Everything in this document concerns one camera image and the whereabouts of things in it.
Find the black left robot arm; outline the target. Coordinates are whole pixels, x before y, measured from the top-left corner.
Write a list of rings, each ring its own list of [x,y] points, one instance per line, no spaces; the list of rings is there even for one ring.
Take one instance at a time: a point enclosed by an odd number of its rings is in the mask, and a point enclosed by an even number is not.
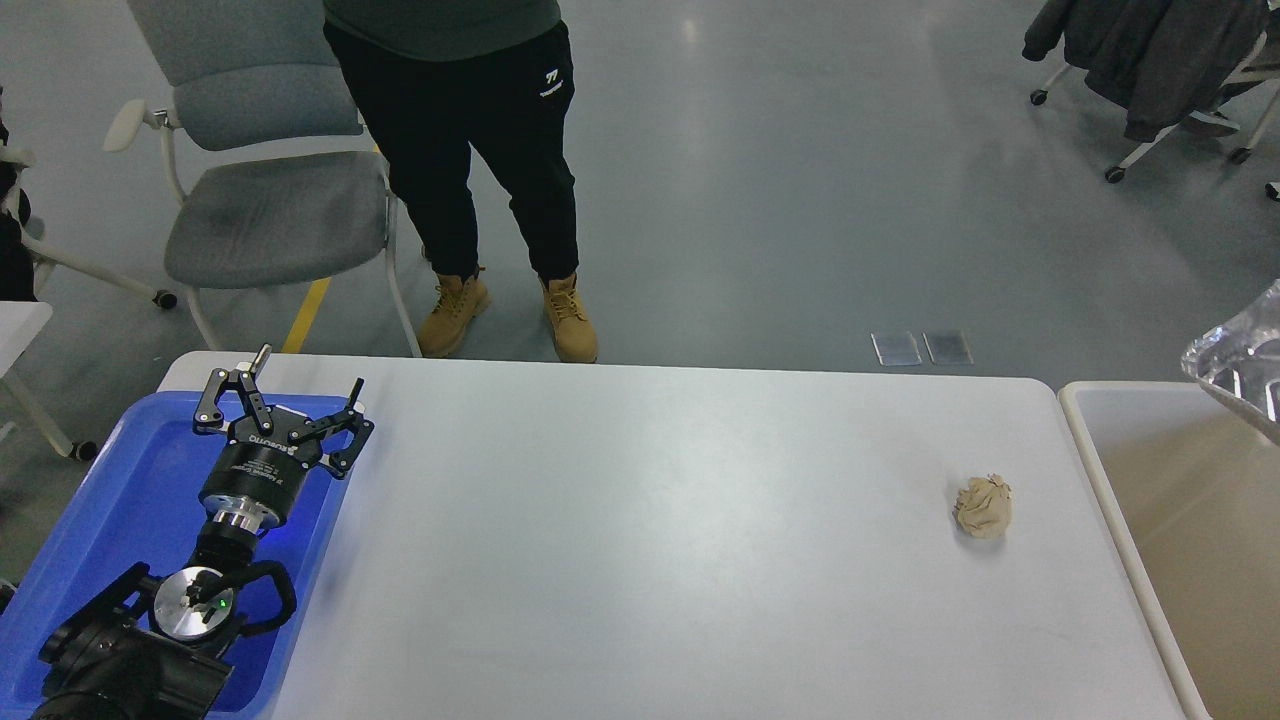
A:
[[[257,387],[269,348],[116,424],[3,615],[3,716],[247,717],[276,693],[374,430]]]

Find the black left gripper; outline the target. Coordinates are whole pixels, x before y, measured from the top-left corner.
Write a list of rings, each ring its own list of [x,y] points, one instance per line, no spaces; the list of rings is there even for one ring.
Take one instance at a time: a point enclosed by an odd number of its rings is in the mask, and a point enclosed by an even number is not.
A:
[[[211,519],[288,523],[311,469],[346,479],[375,430],[358,402],[362,377],[344,407],[330,415],[311,419],[291,407],[269,410],[257,378],[271,354],[271,345],[262,345],[246,369],[211,370],[195,410],[193,433],[230,436],[198,493]],[[221,409],[227,393],[239,400],[243,413],[237,419]]]

